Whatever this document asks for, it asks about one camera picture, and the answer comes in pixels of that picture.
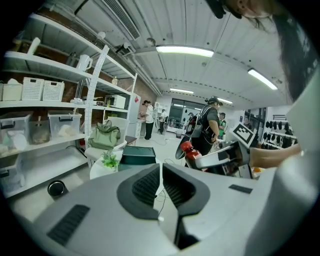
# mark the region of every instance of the green shirt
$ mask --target green shirt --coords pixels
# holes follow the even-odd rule
[[[225,120],[220,120],[220,126],[223,126],[223,129],[219,129],[219,136],[224,135],[226,125],[227,123]]]

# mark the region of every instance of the fluorescent light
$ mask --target fluorescent light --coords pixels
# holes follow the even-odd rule
[[[254,76],[255,78],[259,79],[261,82],[263,82],[265,85],[270,87],[272,90],[278,90],[278,88],[272,82],[270,82],[267,78],[265,78],[262,74],[257,72],[255,69],[253,68],[249,69],[248,73],[251,76]]]
[[[214,55],[213,50],[207,50],[203,48],[196,48],[183,45],[158,45],[155,47],[160,54],[174,53],[174,54],[193,54],[211,58]]]
[[[172,88],[170,88],[170,91],[187,93],[187,94],[193,94],[194,93],[193,91],[190,91],[190,90],[180,90],[180,89],[172,89]]]
[[[218,100],[221,101],[221,102],[232,104],[232,101],[229,101],[229,100],[226,100],[226,99],[223,99],[223,98],[218,98]]]

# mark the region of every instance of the green bag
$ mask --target green bag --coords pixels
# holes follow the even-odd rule
[[[112,126],[111,120],[108,120],[106,124],[99,122],[96,124],[88,142],[93,148],[112,150],[120,137],[120,129],[117,126]]]

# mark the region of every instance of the green plant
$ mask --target green plant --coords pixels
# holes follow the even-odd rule
[[[105,167],[114,168],[119,165],[119,160],[116,159],[115,155],[111,155],[111,152],[104,152],[102,163]]]

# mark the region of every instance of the microwave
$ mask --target microwave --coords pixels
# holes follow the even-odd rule
[[[104,105],[106,107],[124,109],[125,108],[125,103],[126,103],[126,98],[122,97],[120,95],[107,95],[104,98]]]

